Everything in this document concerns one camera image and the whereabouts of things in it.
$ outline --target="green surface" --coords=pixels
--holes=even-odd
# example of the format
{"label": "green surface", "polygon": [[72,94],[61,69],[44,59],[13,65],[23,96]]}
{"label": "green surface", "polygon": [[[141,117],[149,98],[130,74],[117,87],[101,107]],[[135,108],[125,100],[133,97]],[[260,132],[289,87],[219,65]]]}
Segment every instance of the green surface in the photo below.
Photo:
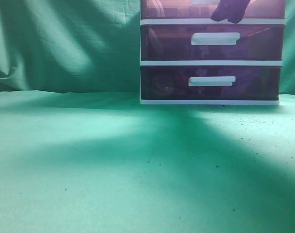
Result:
{"label": "green surface", "polygon": [[[295,94],[295,0],[281,93]],[[0,0],[0,90],[139,91],[139,0]]]}
{"label": "green surface", "polygon": [[0,233],[52,232],[295,233],[295,96],[0,92]]}

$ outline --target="purple plastic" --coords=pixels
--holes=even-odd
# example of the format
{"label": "purple plastic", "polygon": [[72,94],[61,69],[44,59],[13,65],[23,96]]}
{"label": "purple plastic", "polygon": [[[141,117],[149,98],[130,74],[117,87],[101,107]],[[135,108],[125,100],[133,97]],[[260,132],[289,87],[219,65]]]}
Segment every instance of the purple plastic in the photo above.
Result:
{"label": "purple plastic", "polygon": [[[216,8],[217,4],[192,4],[192,0],[141,0],[141,19],[210,18]],[[244,17],[284,18],[285,0],[251,0]]]}
{"label": "purple plastic", "polygon": [[[280,67],[141,67],[142,100],[279,100]],[[235,76],[232,86],[190,87],[191,77]]]}
{"label": "purple plastic", "polygon": [[[192,45],[195,33],[240,33],[236,45]],[[284,25],[154,25],[141,27],[141,60],[282,59]]]}

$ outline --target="storage drawers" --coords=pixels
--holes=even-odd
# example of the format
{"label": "storage drawers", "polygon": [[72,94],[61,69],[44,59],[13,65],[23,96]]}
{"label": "storage drawers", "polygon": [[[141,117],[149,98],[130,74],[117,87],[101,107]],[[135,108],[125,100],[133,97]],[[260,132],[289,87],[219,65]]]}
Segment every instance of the storage drawers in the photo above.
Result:
{"label": "storage drawers", "polygon": [[[141,0],[141,19],[210,18],[219,0]],[[251,0],[245,18],[284,18],[284,0]]]}
{"label": "storage drawers", "polygon": [[285,0],[251,0],[238,24],[219,0],[141,0],[140,102],[278,104]]}
{"label": "storage drawers", "polygon": [[143,66],[141,100],[279,100],[280,67]]}
{"label": "storage drawers", "polygon": [[284,25],[143,25],[141,60],[281,60]]}

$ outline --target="purple drawer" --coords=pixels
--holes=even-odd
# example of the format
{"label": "purple drawer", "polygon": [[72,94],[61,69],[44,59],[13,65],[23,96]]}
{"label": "purple drawer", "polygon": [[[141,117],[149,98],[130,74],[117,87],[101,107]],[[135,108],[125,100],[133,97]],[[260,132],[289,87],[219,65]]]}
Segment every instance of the purple drawer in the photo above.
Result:
{"label": "purple drawer", "polygon": [[140,67],[142,100],[279,100],[281,67]]}
{"label": "purple drawer", "polygon": [[261,60],[282,57],[284,25],[141,26],[141,60]]}
{"label": "purple drawer", "polygon": [[[219,0],[141,0],[141,19],[210,18]],[[285,0],[251,0],[246,18],[284,18]]]}

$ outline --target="white drawer handle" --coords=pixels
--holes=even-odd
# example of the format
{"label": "white drawer handle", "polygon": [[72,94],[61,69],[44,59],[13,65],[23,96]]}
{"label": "white drawer handle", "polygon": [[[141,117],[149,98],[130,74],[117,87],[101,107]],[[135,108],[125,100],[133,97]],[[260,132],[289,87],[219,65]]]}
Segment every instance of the white drawer handle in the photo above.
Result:
{"label": "white drawer handle", "polygon": [[192,45],[236,45],[240,33],[195,33]]}
{"label": "white drawer handle", "polygon": [[192,4],[202,4],[202,5],[207,5],[207,4],[219,4],[220,0],[191,0]]}
{"label": "white drawer handle", "polygon": [[235,76],[218,77],[191,77],[188,80],[189,86],[232,86],[236,81]]}

